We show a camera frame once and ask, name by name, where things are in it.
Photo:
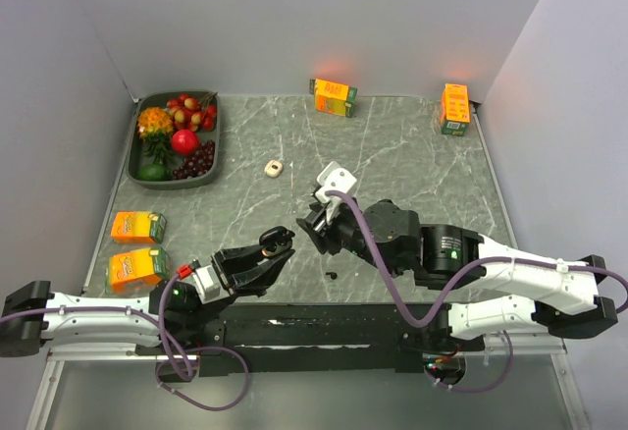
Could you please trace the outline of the beige earbud charging case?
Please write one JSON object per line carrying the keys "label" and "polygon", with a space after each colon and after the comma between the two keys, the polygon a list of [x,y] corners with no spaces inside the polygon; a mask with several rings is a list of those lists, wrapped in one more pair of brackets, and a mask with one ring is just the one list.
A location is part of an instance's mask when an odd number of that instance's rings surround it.
{"label": "beige earbud charging case", "polygon": [[283,169],[284,165],[281,161],[271,160],[266,164],[264,174],[271,179],[275,179],[282,173]]}

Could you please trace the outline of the black earbud charging case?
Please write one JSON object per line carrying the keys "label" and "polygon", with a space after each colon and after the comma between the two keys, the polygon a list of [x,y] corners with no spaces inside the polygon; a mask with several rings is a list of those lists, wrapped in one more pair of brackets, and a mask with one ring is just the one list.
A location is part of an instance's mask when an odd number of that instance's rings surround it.
{"label": "black earbud charging case", "polygon": [[284,226],[276,226],[259,238],[261,254],[265,258],[273,258],[292,248],[295,233]]}

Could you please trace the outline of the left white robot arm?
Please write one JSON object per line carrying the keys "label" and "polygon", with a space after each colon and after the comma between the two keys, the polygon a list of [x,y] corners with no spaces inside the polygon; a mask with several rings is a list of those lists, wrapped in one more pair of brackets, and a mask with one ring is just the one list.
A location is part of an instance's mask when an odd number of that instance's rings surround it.
{"label": "left white robot arm", "polygon": [[146,296],[80,297],[32,281],[8,295],[1,311],[1,354],[31,356],[46,344],[130,344],[172,353],[189,349],[208,323],[238,299],[263,296],[293,256],[291,240],[217,251],[209,264],[192,262],[176,280]]}

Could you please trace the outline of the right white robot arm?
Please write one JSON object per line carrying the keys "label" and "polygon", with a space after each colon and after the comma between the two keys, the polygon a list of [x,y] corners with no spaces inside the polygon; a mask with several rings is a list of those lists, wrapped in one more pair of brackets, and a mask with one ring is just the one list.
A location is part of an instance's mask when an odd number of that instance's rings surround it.
{"label": "right white robot arm", "polygon": [[438,349],[510,329],[590,339],[627,308],[601,296],[603,279],[627,281],[598,256],[565,261],[524,252],[456,226],[421,224],[388,199],[361,210],[339,194],[328,205],[312,203],[296,223],[320,253],[347,250],[375,266],[403,319],[428,331]]}

